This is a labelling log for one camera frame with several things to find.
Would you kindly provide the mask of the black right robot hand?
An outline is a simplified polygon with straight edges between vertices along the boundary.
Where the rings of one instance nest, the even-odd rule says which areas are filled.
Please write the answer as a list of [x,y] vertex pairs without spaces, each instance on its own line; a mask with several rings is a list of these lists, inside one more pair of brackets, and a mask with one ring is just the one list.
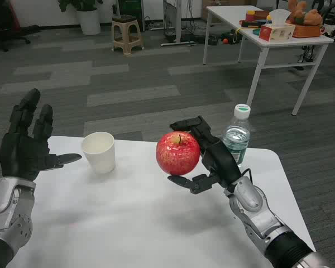
[[167,178],[173,183],[187,188],[193,194],[199,194],[212,188],[215,183],[224,188],[232,187],[242,175],[228,148],[211,134],[210,126],[202,116],[174,122],[170,125],[174,131],[187,131],[197,140],[202,156],[202,164],[210,172],[189,180],[183,176],[170,175]]

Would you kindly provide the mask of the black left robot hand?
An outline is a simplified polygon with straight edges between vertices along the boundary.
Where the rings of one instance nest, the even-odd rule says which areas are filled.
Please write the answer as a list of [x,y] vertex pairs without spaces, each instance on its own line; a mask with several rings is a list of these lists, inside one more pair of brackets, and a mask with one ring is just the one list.
[[28,134],[40,95],[39,90],[32,89],[13,107],[9,130],[3,136],[0,148],[0,165],[4,177],[34,181],[41,171],[63,168],[82,158],[75,153],[50,153],[48,139],[53,130],[53,109],[49,104],[42,107],[33,128],[33,136]]

